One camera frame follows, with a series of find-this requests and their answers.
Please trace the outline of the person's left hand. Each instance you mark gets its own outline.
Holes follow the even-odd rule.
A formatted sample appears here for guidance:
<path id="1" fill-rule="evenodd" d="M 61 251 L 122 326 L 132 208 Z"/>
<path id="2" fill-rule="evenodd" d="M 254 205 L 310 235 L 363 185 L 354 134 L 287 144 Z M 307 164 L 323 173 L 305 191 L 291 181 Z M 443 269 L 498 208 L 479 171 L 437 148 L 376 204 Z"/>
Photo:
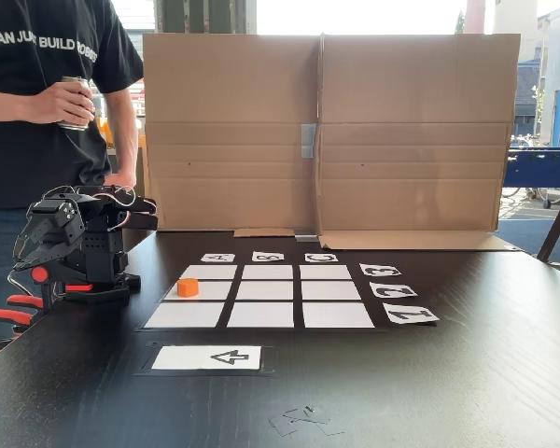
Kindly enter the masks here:
<path id="1" fill-rule="evenodd" d="M 113 186 L 125 190 L 131 190 L 136 185 L 136 175 L 133 173 L 114 173 L 106 175 L 104 186 Z"/>

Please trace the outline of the person's right hand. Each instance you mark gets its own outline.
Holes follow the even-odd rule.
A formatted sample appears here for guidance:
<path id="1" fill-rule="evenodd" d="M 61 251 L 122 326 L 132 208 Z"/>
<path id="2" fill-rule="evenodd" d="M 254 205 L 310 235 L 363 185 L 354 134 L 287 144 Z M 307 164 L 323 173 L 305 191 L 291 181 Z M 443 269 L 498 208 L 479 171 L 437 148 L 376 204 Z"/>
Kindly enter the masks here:
<path id="1" fill-rule="evenodd" d="M 94 120 L 91 90 L 79 81 L 54 83 L 32 96 L 29 103 L 32 123 L 64 122 L 85 127 Z"/>

